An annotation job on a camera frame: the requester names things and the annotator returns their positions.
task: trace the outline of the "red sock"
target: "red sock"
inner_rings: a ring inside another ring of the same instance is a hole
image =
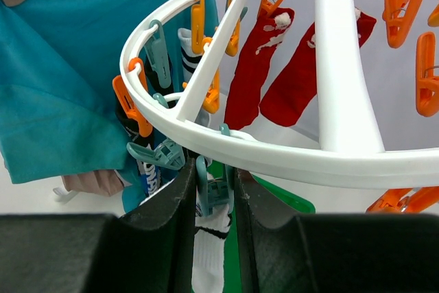
[[[224,122],[231,130],[250,125],[259,115],[261,87],[277,45],[291,26],[294,11],[277,8],[271,17],[259,17],[239,55],[227,97]]]
[[[356,13],[361,47],[372,34],[377,20],[359,10]],[[261,114],[275,124],[285,127],[295,125],[317,94],[314,38],[313,23],[297,46],[292,59],[269,87],[259,105]]]

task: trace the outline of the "white sock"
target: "white sock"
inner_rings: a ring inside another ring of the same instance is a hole
[[[224,242],[231,224],[227,204],[215,207],[210,216],[202,216],[197,193],[192,266],[192,289],[195,293],[222,293]]]
[[[189,82],[198,63],[201,61],[201,55],[192,52],[191,30],[183,27],[178,29],[178,39],[180,39],[181,44],[183,77],[185,82]],[[195,123],[204,127],[209,127],[211,124],[211,114],[201,108],[195,119]]]

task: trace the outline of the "green surface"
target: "green surface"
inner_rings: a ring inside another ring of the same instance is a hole
[[[218,178],[222,175],[222,164],[213,161],[212,165],[208,168],[208,171],[213,175],[214,178]],[[277,198],[299,212],[316,212],[316,208],[308,200],[296,196],[291,192],[277,187],[276,185],[273,185],[272,183],[269,183],[261,178],[256,176],[253,177]],[[241,272],[239,270],[238,236],[236,230],[235,210],[233,210],[232,216],[233,222],[224,248],[224,293],[241,293]]]

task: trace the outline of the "white plastic rod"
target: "white plastic rod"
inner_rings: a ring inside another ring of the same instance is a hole
[[[315,0],[320,146],[342,154],[383,152],[359,55],[353,0]]]
[[[233,0],[228,7],[217,31],[213,35],[212,43],[205,47],[205,53],[193,73],[185,92],[172,109],[178,120],[184,121],[187,119],[194,121],[197,117],[246,2],[247,0]]]

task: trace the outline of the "black object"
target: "black object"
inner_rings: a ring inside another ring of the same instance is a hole
[[[235,177],[242,292],[439,292],[439,218],[300,214]]]
[[[235,172],[242,291],[439,292],[439,218],[301,214]],[[0,216],[0,293],[191,291],[195,163],[121,219]]]
[[[121,219],[1,216],[0,292],[190,292],[194,217],[193,159]]]

